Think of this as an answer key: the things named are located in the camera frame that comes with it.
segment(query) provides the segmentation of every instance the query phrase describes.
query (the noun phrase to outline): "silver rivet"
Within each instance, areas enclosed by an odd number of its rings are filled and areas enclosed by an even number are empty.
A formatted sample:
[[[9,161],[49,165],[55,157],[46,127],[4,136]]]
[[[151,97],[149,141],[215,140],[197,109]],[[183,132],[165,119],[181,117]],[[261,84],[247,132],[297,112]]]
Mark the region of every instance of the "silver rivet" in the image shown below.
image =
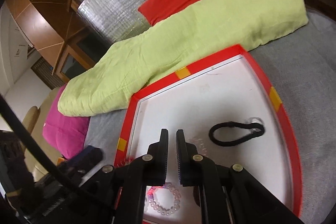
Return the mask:
[[[242,172],[244,168],[240,164],[234,164],[232,166],[232,169],[235,170],[236,172]]]
[[[142,156],[142,159],[143,159],[144,161],[150,161],[150,160],[153,159],[153,156],[150,155],[150,154],[143,155],[143,156]]]
[[[104,173],[109,173],[113,170],[113,166],[112,165],[105,165],[103,166],[103,168],[101,169]]]
[[[203,160],[203,156],[202,155],[194,155],[193,160],[194,161],[201,161],[201,160]]]

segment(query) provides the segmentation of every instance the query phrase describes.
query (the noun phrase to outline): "green blanket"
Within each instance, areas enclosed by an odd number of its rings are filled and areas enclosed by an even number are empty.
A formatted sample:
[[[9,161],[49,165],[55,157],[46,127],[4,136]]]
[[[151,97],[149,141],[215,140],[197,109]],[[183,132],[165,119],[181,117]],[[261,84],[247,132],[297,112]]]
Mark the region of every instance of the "green blanket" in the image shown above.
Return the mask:
[[[303,0],[200,0],[146,32],[113,44],[70,80],[58,110],[93,116],[127,108],[135,92],[234,44],[252,50],[308,22]]]

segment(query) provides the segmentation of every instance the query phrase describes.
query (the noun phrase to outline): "black hair tie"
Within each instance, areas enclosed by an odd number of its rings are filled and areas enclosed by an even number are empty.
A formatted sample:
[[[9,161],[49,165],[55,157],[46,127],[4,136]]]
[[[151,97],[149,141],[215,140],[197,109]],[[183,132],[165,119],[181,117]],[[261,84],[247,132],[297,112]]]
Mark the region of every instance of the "black hair tie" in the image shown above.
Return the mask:
[[[259,130],[255,130],[252,133],[241,137],[240,139],[234,140],[234,141],[228,141],[228,142],[222,142],[217,140],[214,137],[214,132],[222,127],[238,127],[238,128],[244,128],[244,129],[259,129]],[[260,137],[265,133],[265,128],[262,124],[257,123],[257,122],[253,122],[253,123],[240,123],[240,122],[222,122],[222,123],[218,123],[216,125],[214,125],[210,131],[209,131],[209,138],[210,140],[214,143],[217,144],[219,146],[235,146],[238,144],[241,144],[243,142],[246,142],[248,140],[251,140],[253,138],[256,137]]]

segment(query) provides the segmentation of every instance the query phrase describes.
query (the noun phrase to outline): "bracelet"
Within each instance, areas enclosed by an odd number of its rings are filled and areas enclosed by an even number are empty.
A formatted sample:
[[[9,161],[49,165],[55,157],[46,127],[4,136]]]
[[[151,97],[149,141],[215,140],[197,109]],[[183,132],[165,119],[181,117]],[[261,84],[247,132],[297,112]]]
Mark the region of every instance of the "bracelet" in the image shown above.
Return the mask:
[[[159,206],[157,202],[154,200],[154,195],[153,193],[157,188],[163,188],[169,190],[173,196],[174,196],[174,206],[170,207],[170,209],[163,208],[162,206]],[[181,194],[179,193],[179,190],[175,188],[175,186],[171,182],[167,182],[163,186],[152,186],[148,191],[147,191],[147,196],[148,196],[148,203],[151,205],[151,207],[160,213],[161,215],[166,215],[169,216],[176,211],[180,209],[180,198]]]

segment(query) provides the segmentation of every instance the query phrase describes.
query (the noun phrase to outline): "red tray border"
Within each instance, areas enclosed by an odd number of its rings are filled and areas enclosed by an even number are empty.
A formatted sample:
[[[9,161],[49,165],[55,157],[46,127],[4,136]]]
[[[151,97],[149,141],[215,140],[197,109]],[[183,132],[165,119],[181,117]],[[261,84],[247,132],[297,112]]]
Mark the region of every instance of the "red tray border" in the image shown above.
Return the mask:
[[[261,84],[263,85],[266,93],[270,94],[271,88],[273,86],[268,80],[266,74],[259,67],[258,63],[253,59],[253,57],[248,52],[246,52],[244,48],[240,45],[234,45],[226,49],[223,49],[219,52],[216,52],[214,54],[211,54],[205,58],[202,58],[186,66],[186,68],[189,70],[190,75],[192,75],[237,55],[242,55],[246,59],[248,64],[254,70]],[[123,141],[126,140],[126,144],[123,145],[125,149],[124,151],[117,149],[114,162],[115,166],[124,165],[127,162],[126,154],[127,154],[128,140],[131,134],[134,115],[137,109],[138,101],[154,92],[159,91],[162,88],[165,88],[168,85],[176,83],[179,80],[180,78],[177,76],[175,72],[173,72],[163,77],[162,79],[156,81],[155,83],[139,90],[131,97],[120,133],[120,139],[123,139]],[[276,111],[276,114],[287,144],[289,159],[291,163],[292,180],[293,180],[293,213],[297,217],[299,217],[302,206],[302,168],[297,141],[295,138],[292,125],[289,121],[289,118],[286,114],[286,111],[282,103],[280,104],[278,110]]]

